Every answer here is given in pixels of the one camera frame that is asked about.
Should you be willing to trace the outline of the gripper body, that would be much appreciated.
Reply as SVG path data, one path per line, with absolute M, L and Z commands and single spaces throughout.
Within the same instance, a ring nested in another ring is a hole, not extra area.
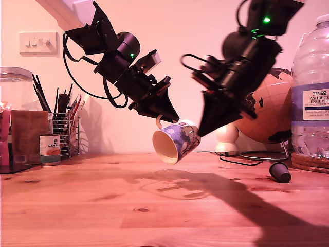
M 165 76 L 161 81 L 150 74 L 146 75 L 144 71 L 136 66 L 127 69 L 114 83 L 118 91 L 126 98 L 133 101 L 130 108 L 135 108 L 135 103 L 158 101 L 169 89 L 171 77 Z
M 208 69 L 202 67 L 193 71 L 193 78 L 203 85 L 218 101 L 237 108 L 242 117 L 256 119 L 257 114 L 247 106 L 247 96 L 254 92 L 267 74 L 267 68 L 260 66 L 241 68 Z

